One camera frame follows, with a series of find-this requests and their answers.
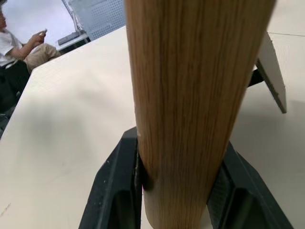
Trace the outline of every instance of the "wooden post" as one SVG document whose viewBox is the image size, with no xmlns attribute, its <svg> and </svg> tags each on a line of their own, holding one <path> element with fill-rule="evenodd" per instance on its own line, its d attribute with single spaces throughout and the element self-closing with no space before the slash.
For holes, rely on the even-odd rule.
<svg viewBox="0 0 305 229">
<path fill-rule="evenodd" d="M 198 228 L 275 0 L 125 0 L 144 201 Z"/>
</svg>

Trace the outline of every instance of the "wood grain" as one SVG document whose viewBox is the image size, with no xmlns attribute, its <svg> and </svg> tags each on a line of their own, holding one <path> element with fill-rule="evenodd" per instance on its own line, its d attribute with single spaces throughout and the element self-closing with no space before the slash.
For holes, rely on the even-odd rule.
<svg viewBox="0 0 305 229">
<path fill-rule="evenodd" d="M 154 229 L 198 228 L 274 0 L 125 0 Z"/>
</svg>

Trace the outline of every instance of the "white table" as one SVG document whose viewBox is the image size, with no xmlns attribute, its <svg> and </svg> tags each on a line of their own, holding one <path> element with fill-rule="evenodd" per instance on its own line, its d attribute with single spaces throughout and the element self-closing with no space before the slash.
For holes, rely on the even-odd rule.
<svg viewBox="0 0 305 229">
<path fill-rule="evenodd" d="M 279 112 L 264 83 L 255 85 L 247 90 L 231 141 L 293 226 L 303 228 L 305 39 L 271 38 L 288 113 Z M 0 141 L 0 215 L 6 209 L 0 228 L 78 228 L 96 172 L 133 126 L 125 28 L 34 70 Z"/>
<path fill-rule="evenodd" d="M 70 46 L 73 46 L 76 43 L 81 42 L 81 41 L 85 41 L 86 43 L 88 43 L 88 38 L 89 38 L 88 34 L 87 33 L 83 33 L 79 37 L 74 38 L 73 40 L 68 41 L 68 42 L 66 42 L 66 43 L 64 43 L 62 45 L 59 45 L 58 42 L 56 42 L 55 47 L 56 47 L 56 50 L 60 52 L 61 50 L 64 50 L 64 49 L 66 49 L 66 48 L 68 48 Z"/>
</svg>

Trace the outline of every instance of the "wooden dowel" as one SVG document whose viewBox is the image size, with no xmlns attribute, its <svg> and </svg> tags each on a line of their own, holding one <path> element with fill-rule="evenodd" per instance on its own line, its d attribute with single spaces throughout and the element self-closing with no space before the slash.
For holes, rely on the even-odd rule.
<svg viewBox="0 0 305 229">
<path fill-rule="evenodd" d="M 274 0 L 125 0 L 154 229 L 198 228 Z"/>
</svg>

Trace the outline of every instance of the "person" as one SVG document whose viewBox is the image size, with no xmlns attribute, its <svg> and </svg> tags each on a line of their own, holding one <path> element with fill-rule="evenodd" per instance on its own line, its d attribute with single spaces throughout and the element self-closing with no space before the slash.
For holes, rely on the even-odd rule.
<svg viewBox="0 0 305 229">
<path fill-rule="evenodd" d="M 0 67 L 10 68 L 22 60 L 31 74 L 34 68 L 60 56 L 55 47 L 44 43 L 46 31 L 34 34 L 26 44 L 22 44 L 6 26 L 6 19 L 0 9 Z"/>
</svg>

